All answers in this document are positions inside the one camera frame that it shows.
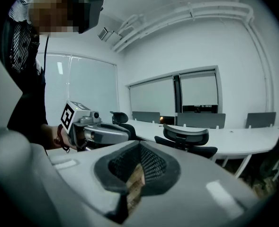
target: person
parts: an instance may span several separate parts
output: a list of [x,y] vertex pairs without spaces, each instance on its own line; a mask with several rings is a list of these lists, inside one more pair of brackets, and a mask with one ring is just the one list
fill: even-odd
[[36,60],[39,35],[66,32],[75,27],[72,0],[17,0],[7,17],[2,38],[2,62],[23,95],[8,128],[45,149],[70,145],[64,129],[49,126],[45,113],[45,72]]

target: white panel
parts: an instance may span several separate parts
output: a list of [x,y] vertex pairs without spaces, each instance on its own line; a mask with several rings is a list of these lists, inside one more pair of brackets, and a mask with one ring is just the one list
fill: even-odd
[[160,112],[161,116],[175,115],[172,77],[131,86],[132,111]]
[[112,122],[118,111],[116,67],[101,61],[72,57],[70,100],[98,111],[103,122]]
[[[44,54],[38,54],[42,68],[44,67]],[[45,112],[48,124],[60,124],[63,108],[68,99],[70,56],[49,55],[46,57],[45,66]]]
[[214,72],[181,76],[182,105],[218,105]]

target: striped shirt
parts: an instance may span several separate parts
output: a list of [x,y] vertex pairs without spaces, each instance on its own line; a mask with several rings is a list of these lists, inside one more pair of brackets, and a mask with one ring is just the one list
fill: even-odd
[[[9,11],[9,17],[17,22],[14,28],[13,44],[10,52],[12,68],[21,73],[29,66],[26,64],[28,59],[28,49],[30,46],[39,47],[39,35],[33,34],[32,23],[29,16],[29,8],[32,0],[17,0]],[[38,75],[41,72],[39,63],[33,61],[33,67],[36,67]]]

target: white table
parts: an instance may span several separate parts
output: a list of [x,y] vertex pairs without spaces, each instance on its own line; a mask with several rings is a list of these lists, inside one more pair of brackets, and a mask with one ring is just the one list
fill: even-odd
[[[162,124],[135,120],[129,120],[127,123],[132,125],[135,128],[136,135],[144,140],[155,142],[155,136],[165,138]],[[170,126],[183,131],[196,132],[205,130],[200,128]],[[243,172],[253,154],[272,150],[279,138],[279,127],[276,126],[258,129],[208,130],[209,141],[204,146],[218,148],[216,155],[213,157],[214,161],[216,161],[218,156],[226,156],[223,164],[223,166],[225,166],[229,156],[243,157],[243,162],[235,173],[235,177],[237,178]]]

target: office chair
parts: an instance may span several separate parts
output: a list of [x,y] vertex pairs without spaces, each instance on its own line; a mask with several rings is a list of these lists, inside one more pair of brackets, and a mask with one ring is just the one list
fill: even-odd
[[158,144],[169,146],[193,153],[205,158],[211,158],[216,154],[216,147],[197,147],[205,145],[209,140],[208,130],[200,132],[181,131],[172,128],[166,124],[163,125],[163,134],[169,140],[155,136],[155,141]]
[[110,113],[113,114],[112,123],[117,124],[120,127],[123,127],[126,130],[128,130],[130,132],[129,140],[137,140],[137,136],[136,136],[134,127],[130,124],[126,124],[126,122],[128,122],[128,120],[129,120],[128,116],[122,112],[110,111]]
[[276,170],[273,170],[276,163],[279,161],[279,138],[274,148],[266,153],[253,155],[248,166],[247,173],[244,178],[247,180],[251,177],[250,185],[253,186],[255,180],[261,182],[262,186],[266,185],[264,179],[273,176]]

